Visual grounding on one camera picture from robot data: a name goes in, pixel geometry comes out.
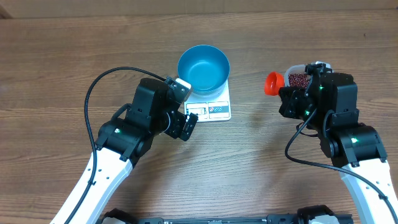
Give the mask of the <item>orange measuring scoop blue handle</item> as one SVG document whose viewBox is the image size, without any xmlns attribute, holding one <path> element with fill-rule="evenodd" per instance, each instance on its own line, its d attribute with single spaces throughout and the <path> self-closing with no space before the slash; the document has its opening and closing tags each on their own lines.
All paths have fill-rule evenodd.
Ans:
<svg viewBox="0 0 398 224">
<path fill-rule="evenodd" d="M 284 86 L 284 76 L 277 72 L 270 72 L 265 80 L 264 93 L 266 95 L 276 96 L 279 94 L 279 89 Z"/>
</svg>

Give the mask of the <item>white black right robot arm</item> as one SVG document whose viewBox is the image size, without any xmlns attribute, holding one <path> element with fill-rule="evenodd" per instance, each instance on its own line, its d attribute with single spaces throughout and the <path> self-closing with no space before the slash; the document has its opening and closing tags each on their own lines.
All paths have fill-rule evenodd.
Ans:
<svg viewBox="0 0 398 224">
<path fill-rule="evenodd" d="M 279 89 L 280 114 L 317 132 L 331 164 L 289 160 L 339 172 L 362 223 L 397 223 L 397 196 L 387 152 L 377 131 L 359 123 L 358 87 L 346 73 L 312 73 L 306 89 Z"/>
</svg>

